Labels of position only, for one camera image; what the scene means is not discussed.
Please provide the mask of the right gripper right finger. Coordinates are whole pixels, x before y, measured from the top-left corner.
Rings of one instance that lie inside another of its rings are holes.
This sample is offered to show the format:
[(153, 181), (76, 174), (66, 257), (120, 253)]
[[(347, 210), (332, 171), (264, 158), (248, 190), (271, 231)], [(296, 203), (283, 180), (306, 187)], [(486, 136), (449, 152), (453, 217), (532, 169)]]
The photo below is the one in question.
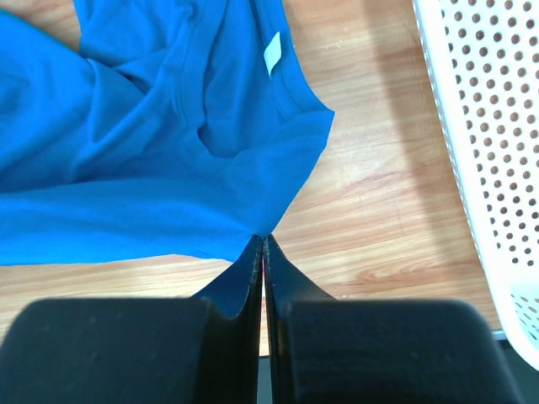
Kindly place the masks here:
[(520, 403), (488, 323), (461, 300), (339, 300), (264, 241), (276, 403)]

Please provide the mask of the blue t shirt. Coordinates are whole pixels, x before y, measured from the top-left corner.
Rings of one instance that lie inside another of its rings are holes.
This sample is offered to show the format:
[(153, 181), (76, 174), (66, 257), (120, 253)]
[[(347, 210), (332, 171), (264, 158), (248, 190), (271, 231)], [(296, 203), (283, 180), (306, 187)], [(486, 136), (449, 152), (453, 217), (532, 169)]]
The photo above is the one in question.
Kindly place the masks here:
[(235, 260), (334, 113), (279, 1), (78, 1), (71, 50), (1, 14), (1, 262)]

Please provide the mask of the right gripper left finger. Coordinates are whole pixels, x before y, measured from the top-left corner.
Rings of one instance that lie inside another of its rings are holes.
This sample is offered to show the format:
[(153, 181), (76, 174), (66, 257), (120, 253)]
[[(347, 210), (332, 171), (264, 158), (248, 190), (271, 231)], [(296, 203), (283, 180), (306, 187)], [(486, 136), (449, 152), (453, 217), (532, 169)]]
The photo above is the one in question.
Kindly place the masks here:
[(255, 402), (262, 246), (189, 298), (28, 304), (1, 346), (2, 402)]

